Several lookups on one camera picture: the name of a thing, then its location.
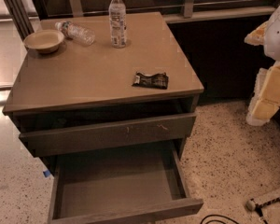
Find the white robot base leg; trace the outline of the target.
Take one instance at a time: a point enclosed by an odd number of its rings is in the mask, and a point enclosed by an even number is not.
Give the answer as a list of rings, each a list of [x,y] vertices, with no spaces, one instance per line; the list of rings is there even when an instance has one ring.
[[[249,211],[255,211],[257,208],[277,203],[280,201],[280,188],[249,199],[245,206]]]

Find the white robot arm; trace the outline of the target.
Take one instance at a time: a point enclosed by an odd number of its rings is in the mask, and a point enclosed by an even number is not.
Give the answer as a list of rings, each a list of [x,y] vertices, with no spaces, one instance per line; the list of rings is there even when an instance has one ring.
[[[246,122],[262,126],[280,108],[280,5],[271,17],[245,37],[246,44],[263,46],[264,54],[274,60],[269,69],[260,68],[246,115]]]

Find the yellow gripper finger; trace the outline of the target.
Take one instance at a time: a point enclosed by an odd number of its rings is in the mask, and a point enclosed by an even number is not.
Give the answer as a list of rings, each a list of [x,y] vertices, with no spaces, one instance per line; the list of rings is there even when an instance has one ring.
[[[255,30],[253,30],[251,33],[249,33],[245,37],[244,42],[252,46],[263,45],[266,27],[267,27],[267,22],[264,22],[263,24],[258,26]]]
[[[269,69],[260,68],[255,82],[246,122],[262,126],[270,121],[280,108],[280,62]]]

